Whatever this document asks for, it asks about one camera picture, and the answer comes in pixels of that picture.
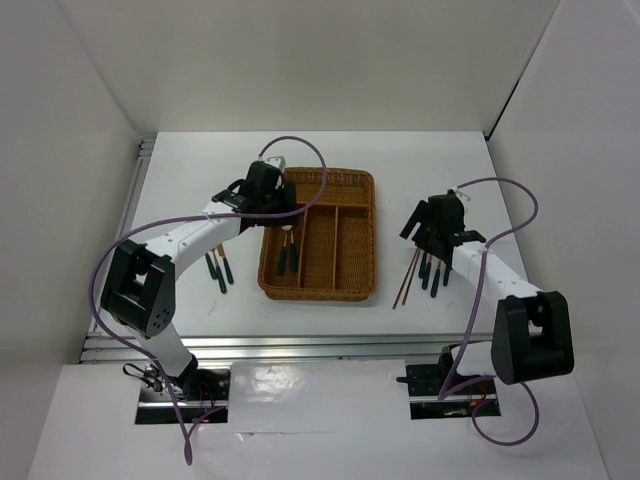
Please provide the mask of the gold knife green handle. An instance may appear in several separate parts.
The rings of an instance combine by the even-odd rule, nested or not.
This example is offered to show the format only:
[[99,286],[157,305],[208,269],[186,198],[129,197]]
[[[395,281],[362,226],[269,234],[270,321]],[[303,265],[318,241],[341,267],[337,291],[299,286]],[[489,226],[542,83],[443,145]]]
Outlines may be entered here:
[[420,266],[419,266],[419,277],[421,279],[428,279],[430,275],[430,270],[431,270],[430,255],[424,252],[421,258]]
[[212,258],[209,253],[205,255],[205,261],[206,261],[206,265],[207,265],[211,279],[214,281],[217,281],[218,280],[217,268],[215,267],[214,262],[212,261]]

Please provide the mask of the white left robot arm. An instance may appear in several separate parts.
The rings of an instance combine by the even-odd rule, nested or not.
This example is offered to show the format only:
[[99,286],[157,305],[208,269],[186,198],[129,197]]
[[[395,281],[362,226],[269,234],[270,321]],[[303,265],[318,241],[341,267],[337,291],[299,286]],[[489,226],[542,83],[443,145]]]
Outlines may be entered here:
[[279,214],[296,209],[295,185],[284,180],[285,159],[253,162],[243,180],[212,197],[204,215],[163,235],[137,243],[127,239],[116,247],[100,306],[125,326],[141,347],[159,361],[163,388],[176,399],[197,390],[204,375],[172,324],[176,281],[182,273],[226,241],[254,226],[281,226],[291,217],[238,218],[238,213]]

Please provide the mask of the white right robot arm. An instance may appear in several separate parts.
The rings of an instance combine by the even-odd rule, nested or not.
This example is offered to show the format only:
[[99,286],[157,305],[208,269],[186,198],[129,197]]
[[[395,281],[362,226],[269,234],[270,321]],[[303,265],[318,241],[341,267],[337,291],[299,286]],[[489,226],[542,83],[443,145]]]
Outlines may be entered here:
[[421,200],[400,237],[478,289],[495,314],[492,338],[451,350],[436,379],[448,392],[460,391],[471,377],[490,376],[506,385],[568,375],[575,366],[569,308],[557,291],[545,292],[518,275],[488,241],[464,224],[465,209],[453,191]]

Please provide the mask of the brown wicker cutlery tray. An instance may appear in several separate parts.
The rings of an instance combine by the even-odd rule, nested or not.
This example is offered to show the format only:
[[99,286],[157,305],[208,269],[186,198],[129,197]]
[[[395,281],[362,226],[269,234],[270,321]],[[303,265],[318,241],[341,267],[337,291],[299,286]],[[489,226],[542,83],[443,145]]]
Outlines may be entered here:
[[264,230],[258,285],[272,300],[346,301],[368,299],[376,288],[376,190],[364,171],[328,170],[320,200],[298,217],[294,227],[299,268],[289,261],[277,274],[283,231]]

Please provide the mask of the aluminium frame rail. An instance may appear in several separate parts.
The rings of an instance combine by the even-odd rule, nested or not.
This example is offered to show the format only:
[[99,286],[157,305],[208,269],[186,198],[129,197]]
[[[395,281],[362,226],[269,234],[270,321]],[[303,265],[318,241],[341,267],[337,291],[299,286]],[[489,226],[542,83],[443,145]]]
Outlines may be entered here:
[[377,284],[362,302],[276,301],[258,285],[262,231],[224,248],[235,279],[226,293],[204,262],[177,284],[173,323],[201,360],[216,358],[364,357],[394,350],[427,353],[465,330],[474,288],[453,276],[436,297],[399,287],[413,246],[399,233],[418,201],[463,185],[467,226],[494,240],[495,252],[524,269],[484,136],[480,132],[235,132],[148,134],[125,209],[125,227],[198,213],[245,176],[259,155],[291,167],[360,169],[376,186]]

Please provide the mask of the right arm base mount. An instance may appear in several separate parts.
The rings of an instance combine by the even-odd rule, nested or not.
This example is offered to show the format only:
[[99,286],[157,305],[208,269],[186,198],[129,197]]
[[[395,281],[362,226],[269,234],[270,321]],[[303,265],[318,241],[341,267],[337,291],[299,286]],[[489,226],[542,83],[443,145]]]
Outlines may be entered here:
[[442,353],[435,364],[409,364],[396,382],[407,388],[412,420],[470,418],[476,407],[479,417],[501,415],[497,390],[493,380],[478,382],[449,395],[444,400],[438,394],[453,364],[449,351]]

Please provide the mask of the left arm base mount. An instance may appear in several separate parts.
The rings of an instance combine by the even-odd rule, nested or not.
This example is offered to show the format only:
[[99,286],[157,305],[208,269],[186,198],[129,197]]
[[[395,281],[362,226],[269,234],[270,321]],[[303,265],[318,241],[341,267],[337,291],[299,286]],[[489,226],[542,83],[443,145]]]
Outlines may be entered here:
[[[125,363],[122,371],[126,376],[140,381],[136,425],[168,425],[178,422],[169,388],[154,365],[142,368]],[[172,387],[186,424],[193,424],[198,419],[211,424],[228,422],[231,371],[216,369],[211,374],[211,377],[198,380],[193,387],[189,387],[188,392]]]

